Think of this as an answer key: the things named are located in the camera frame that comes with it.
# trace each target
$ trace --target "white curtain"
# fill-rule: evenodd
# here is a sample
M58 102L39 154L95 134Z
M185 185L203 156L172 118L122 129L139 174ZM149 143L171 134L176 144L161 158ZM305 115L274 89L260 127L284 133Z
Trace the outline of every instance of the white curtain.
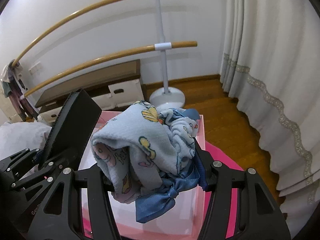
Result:
M320 19L308 0L227 0L224 91L271 155L294 237L320 200Z

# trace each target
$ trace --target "curtain trim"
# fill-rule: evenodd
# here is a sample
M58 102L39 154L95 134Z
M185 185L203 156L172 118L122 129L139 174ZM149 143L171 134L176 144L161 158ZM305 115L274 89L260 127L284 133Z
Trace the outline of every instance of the curtain trim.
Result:
M253 87L260 89L262 92L262 95L263 95L263 99L268 104L271 104L272 106L274 106L278 110L279 123L283 127L291 130L291 132L293 134L293 138L294 138L295 151L298 154L298 156L300 156L301 158L304 158L304 160L306 162L306 166L305 166L305 169L303 172L303 177L306 179L306 185L308 186L310 184L313 184L313 174L311 172L312 154L310 151L307 151L302 144L301 130L300 130L299 125L296 122L290 120L284 114L283 102L279 98L276 98L276 97L270 95L270 93L267 91L267 86L263 81L256 79L249 74L250 68L248 66L238 65L237 61L233 61L230 58L230 56L226 53L224 53L223 58L225 60L228 60L228 67L234 67L234 68L236 68L235 70L237 72L247 74L248 75L247 79L246 79L247 83ZM308 203L312 203L314 201L316 190L318 187L319 187L319 181L317 180L316 183L314 183L314 189L312 190L312 192L308 196Z

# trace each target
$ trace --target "wooden rod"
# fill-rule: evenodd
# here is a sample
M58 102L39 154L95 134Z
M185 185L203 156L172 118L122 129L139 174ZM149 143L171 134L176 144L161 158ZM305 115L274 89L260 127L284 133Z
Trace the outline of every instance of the wooden rod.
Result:
M90 12L92 10L95 10L99 7L111 4L111 3L115 3L115 2L119 2L119 1L123 1L123 0L102 0L100 2L94 3L92 5L89 5L85 8L83 8L82 10L76 11L72 14L70 14L69 16L67 16L66 18L62 19L61 21L57 22L55 25L51 26L49 29L47 29L44 33L42 33L38 38L36 38L33 42L31 42L25 49L23 52L20 53L20 55L14 60L14 62L12 63L12 66L15 66L18 61L32 48L34 47L39 41L41 41L45 36L49 35L50 33L52 33L54 30L58 29L60 26L64 25L65 23L73 20L74 18L79 17L80 15L83 15L87 12Z
M178 41L178 42L172 42L171 46L173 49L175 48L185 48L185 47L196 47L197 46L197 42L196 41ZM36 85L34 88L28 90L25 94L24 97L27 97L29 95L31 95L32 93L38 91L39 89L43 88L46 85L49 85L50 83L63 78L65 76L68 76L70 74L73 74L79 70L91 67L93 65L97 65L103 62L107 62L113 59L117 59L117 58L121 58L121 57L127 57L127 56L131 56L131 55L135 55L135 54L140 54L140 53L144 53L144 52L149 52L149 51L154 51L155 46L154 45L148 45L148 46L143 46L143 47L137 47L134 49L126 49L126 50L122 50L119 52L115 52L115 53L111 53L108 55L105 55L103 57L99 57L87 62L84 62L80 65L77 65L75 67L69 68L61 73L59 73L58 75L55 75L52 78L49 78L43 82L41 82L40 84Z

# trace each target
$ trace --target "blue satin bow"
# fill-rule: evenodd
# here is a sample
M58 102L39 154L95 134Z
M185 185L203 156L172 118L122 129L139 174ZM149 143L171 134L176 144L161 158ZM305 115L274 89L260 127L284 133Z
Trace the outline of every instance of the blue satin bow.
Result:
M160 217L174 207L175 198L179 192L192 189L198 185L200 175L193 161L180 172L178 176L160 172L162 186L155 193L136 199L136 221L146 223Z

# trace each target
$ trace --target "fleece cloth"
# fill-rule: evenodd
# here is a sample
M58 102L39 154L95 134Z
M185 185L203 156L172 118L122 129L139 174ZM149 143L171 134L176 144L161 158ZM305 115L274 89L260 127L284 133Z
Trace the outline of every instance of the fleece cloth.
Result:
M195 154L195 120L176 116L173 109L158 116L148 102L137 101L110 119L91 137L98 166L113 183L113 197L131 203L163 185L161 171L173 176Z

